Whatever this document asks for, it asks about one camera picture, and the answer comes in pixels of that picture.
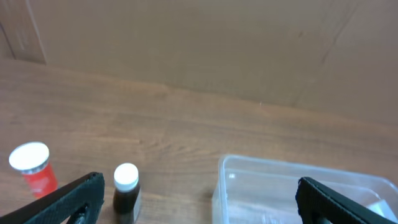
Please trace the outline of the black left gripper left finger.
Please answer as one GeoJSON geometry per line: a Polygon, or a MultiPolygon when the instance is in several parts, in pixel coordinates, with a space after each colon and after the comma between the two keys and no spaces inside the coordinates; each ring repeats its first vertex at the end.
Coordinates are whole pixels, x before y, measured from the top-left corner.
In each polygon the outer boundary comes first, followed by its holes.
{"type": "Polygon", "coordinates": [[[104,203],[104,177],[90,172],[1,217],[2,224],[95,224],[104,203]]]}

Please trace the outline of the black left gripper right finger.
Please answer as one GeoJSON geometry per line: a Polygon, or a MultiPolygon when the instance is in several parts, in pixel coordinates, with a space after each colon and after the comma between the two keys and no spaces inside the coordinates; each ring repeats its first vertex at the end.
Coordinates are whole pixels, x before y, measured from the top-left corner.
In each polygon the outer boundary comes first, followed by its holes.
{"type": "Polygon", "coordinates": [[[326,222],[336,224],[394,223],[311,177],[299,179],[295,200],[303,224],[326,222]]]}

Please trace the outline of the orange bottle white cap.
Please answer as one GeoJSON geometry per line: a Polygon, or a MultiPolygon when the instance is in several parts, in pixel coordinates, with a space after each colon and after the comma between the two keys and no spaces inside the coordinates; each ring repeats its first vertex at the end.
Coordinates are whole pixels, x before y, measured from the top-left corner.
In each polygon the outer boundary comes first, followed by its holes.
{"type": "Polygon", "coordinates": [[[36,198],[42,198],[58,189],[49,158],[49,148],[38,141],[17,146],[9,156],[11,167],[22,174],[36,198]]]}

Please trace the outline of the dark bottle white cap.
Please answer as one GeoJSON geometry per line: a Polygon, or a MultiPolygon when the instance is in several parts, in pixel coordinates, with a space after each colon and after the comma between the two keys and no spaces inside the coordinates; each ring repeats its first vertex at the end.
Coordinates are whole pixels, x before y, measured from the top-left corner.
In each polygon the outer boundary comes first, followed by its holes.
{"type": "Polygon", "coordinates": [[[141,208],[139,171],[134,164],[123,163],[114,171],[113,209],[118,223],[137,222],[141,208]]]}

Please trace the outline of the clear plastic container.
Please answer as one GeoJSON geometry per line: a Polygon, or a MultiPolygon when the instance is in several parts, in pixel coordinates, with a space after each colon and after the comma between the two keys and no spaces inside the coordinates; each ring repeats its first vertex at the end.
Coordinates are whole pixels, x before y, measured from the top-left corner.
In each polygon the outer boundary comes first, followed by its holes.
{"type": "Polygon", "coordinates": [[[301,223],[295,195],[302,177],[397,221],[397,186],[383,177],[239,155],[223,156],[218,172],[213,223],[301,223]]]}

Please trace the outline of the cardboard backdrop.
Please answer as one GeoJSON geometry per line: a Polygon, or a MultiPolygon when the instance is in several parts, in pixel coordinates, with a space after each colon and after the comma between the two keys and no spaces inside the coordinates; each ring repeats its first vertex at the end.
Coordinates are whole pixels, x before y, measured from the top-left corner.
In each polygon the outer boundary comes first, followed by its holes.
{"type": "Polygon", "coordinates": [[[1,52],[397,123],[396,1],[2,1],[1,52]]]}

